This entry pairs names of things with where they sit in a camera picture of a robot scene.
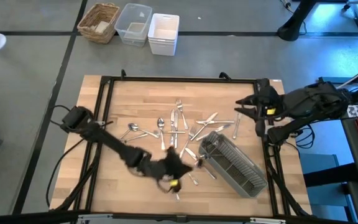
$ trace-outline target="gray floor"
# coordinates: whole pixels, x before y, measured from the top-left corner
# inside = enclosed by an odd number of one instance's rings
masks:
[[[86,10],[95,2],[101,1],[89,0]],[[279,0],[114,1],[121,8],[129,2],[179,15],[180,31],[275,32],[290,17]],[[80,0],[0,0],[0,30],[71,31],[80,5]],[[306,19],[308,32],[358,32],[353,11],[343,13],[342,7],[318,4]],[[0,215],[11,212],[17,197],[68,39],[7,36],[7,45],[0,51],[0,138],[4,140],[0,146]],[[152,55],[148,44],[143,48],[124,45],[118,36],[108,45],[78,36],[57,104],[75,104],[85,74],[119,75],[122,68],[128,75],[172,77],[216,77],[225,71],[232,77],[282,79],[290,91],[320,76],[355,75],[358,37],[301,37],[285,42],[278,37],[179,36],[176,55],[163,57]],[[54,118],[62,115],[57,110]],[[339,122],[313,127],[315,146],[302,153],[336,154],[340,164],[352,162]],[[335,137],[325,133],[335,133]],[[66,137],[59,128],[49,127],[23,212],[47,211],[47,182]],[[318,207],[316,213],[343,220],[343,211],[336,210]]]

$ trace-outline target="metal cutlery basket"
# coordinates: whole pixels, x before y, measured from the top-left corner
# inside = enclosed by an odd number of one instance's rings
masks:
[[[254,198],[267,186],[259,167],[223,134],[211,132],[198,152],[241,197]]]

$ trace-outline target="wicker basket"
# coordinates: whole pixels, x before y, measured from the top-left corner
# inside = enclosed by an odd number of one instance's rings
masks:
[[[114,24],[119,15],[119,7],[113,3],[96,3],[85,14],[77,28],[79,32],[92,42],[107,44],[116,33]],[[99,25],[101,21],[107,22],[108,26],[103,32],[96,32],[93,26]]]

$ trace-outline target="wire basket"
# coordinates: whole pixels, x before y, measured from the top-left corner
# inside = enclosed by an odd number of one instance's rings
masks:
[[[198,151],[242,197],[254,198],[267,186],[262,171],[225,135],[211,132]]]
[[[107,44],[116,33],[114,24],[119,15],[119,7],[113,3],[96,3],[85,14],[84,18],[77,26],[78,31],[92,42],[98,44]],[[102,32],[97,32],[95,28],[101,22],[107,22],[108,25]]]

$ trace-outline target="stacked containers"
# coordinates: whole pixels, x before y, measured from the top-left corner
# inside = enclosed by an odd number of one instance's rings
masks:
[[[174,56],[177,47],[179,16],[153,14],[149,34],[150,48],[156,55]]]
[[[124,44],[143,47],[153,9],[141,4],[126,4],[114,28]]]

